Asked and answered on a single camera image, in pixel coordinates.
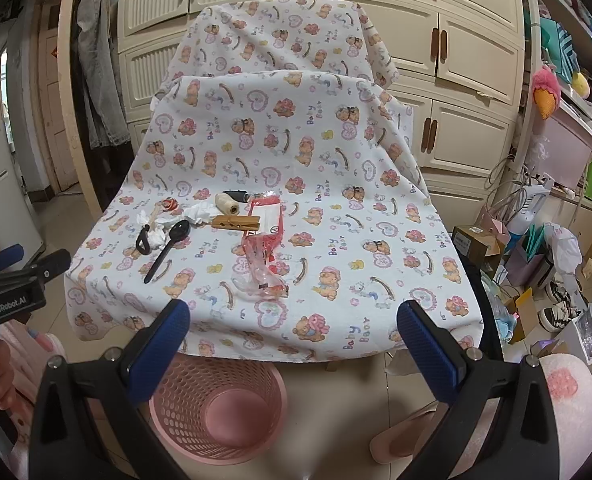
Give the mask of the person's left hand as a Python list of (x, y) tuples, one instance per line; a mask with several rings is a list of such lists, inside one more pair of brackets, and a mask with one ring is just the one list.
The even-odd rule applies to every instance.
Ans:
[(11, 350), (0, 340), (0, 410), (9, 410), (17, 399), (14, 387), (14, 368), (11, 364)]

